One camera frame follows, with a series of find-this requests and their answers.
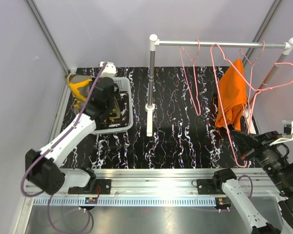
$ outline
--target black marble tabletop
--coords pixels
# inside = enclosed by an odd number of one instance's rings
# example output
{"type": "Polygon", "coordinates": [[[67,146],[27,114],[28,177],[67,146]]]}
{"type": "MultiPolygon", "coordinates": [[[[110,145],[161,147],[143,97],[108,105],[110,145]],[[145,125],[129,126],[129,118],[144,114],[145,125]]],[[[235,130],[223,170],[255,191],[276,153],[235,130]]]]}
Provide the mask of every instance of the black marble tabletop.
{"type": "MultiPolygon", "coordinates": [[[[221,78],[227,67],[217,67],[221,78]]],[[[78,68],[77,74],[96,76],[98,68],[78,68]]],[[[186,72],[195,96],[193,68],[186,72]]],[[[217,90],[212,67],[196,67],[202,114],[197,116],[181,67],[157,67],[154,77],[154,137],[146,136],[146,67],[118,68],[127,77],[133,99],[133,127],[125,133],[88,135],[71,152],[63,168],[233,168],[236,167],[225,128],[217,128],[217,90]]],[[[75,115],[70,96],[62,129],[75,115]]],[[[241,119],[241,126],[246,126],[241,119]]]]}

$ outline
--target metal floor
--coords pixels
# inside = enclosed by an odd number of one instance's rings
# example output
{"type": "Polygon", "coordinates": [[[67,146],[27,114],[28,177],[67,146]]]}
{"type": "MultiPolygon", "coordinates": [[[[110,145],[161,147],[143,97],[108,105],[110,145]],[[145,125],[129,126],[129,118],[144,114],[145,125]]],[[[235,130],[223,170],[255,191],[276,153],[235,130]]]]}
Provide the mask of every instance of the metal floor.
{"type": "MultiPolygon", "coordinates": [[[[258,211],[281,230],[282,219],[273,197],[254,197],[258,211]]],[[[50,207],[55,226],[75,233],[87,222],[87,215],[74,211],[59,220],[70,206],[50,207]]],[[[85,234],[243,234],[246,227],[238,212],[218,213],[212,207],[96,207],[85,234]]],[[[57,234],[49,225],[46,206],[33,206],[26,234],[57,234]]]]}

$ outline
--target gray wall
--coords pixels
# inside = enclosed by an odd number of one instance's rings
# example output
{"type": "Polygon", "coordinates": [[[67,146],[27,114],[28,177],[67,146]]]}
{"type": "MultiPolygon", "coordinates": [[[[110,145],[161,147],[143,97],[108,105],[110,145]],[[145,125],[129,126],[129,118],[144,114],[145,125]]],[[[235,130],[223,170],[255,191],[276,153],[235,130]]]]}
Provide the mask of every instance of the gray wall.
{"type": "MultiPolygon", "coordinates": [[[[266,42],[285,42],[291,37],[293,37],[293,1],[283,1],[262,40],[266,42]]],[[[254,67],[253,78],[255,88],[258,88],[281,53],[282,50],[265,50],[254,67]]],[[[286,61],[293,63],[293,51],[287,56],[286,61]]],[[[269,83],[269,86],[287,83],[292,78],[292,67],[280,67],[269,83]]],[[[293,119],[293,84],[261,93],[255,104],[254,114],[262,133],[273,130],[282,132],[282,120],[293,119]]],[[[293,142],[287,145],[291,151],[290,161],[293,161],[293,142]]]]}
{"type": "MultiPolygon", "coordinates": [[[[149,36],[166,40],[252,41],[273,0],[35,0],[71,68],[100,61],[148,66],[149,36]]],[[[195,55],[197,48],[189,48],[195,55]]],[[[226,48],[227,56],[238,50],[226,48]]],[[[215,49],[216,65],[227,65],[215,49]]],[[[161,46],[155,65],[180,66],[178,47],[161,46]]],[[[211,65],[202,48],[197,65],[211,65]]]]}
{"type": "Polygon", "coordinates": [[[24,155],[48,137],[63,71],[23,0],[0,0],[0,234],[11,233],[24,155]]]}

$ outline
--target orange cloth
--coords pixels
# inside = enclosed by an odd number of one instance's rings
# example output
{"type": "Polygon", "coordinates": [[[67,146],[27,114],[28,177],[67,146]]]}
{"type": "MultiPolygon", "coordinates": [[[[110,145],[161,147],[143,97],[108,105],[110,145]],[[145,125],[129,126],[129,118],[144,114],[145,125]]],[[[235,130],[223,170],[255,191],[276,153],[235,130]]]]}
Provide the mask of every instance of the orange cloth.
{"type": "MultiPolygon", "coordinates": [[[[233,63],[238,71],[245,77],[244,68],[241,59],[233,63]]],[[[227,124],[233,124],[235,130],[241,130],[240,118],[243,113],[243,106],[247,103],[246,83],[230,66],[219,83],[220,97],[223,102],[225,118],[227,124]]],[[[221,111],[221,105],[218,97],[218,115],[215,125],[224,127],[225,121],[221,111]]]]}

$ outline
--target laundry basket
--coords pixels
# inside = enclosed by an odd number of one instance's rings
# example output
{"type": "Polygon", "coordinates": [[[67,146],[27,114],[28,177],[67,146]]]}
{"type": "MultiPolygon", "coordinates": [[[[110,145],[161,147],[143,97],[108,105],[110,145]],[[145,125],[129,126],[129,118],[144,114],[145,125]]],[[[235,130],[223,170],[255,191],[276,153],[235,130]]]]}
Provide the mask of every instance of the laundry basket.
{"type": "Polygon", "coordinates": [[[128,98],[129,98],[129,123],[126,127],[120,128],[111,128],[111,129],[104,129],[104,130],[96,130],[93,131],[91,134],[93,135],[103,135],[103,134],[110,134],[110,133],[123,133],[126,132],[129,128],[133,125],[133,112],[132,112],[132,98],[131,98],[131,89],[130,89],[130,80],[127,77],[114,77],[114,83],[118,85],[119,91],[127,91],[128,98]]]}

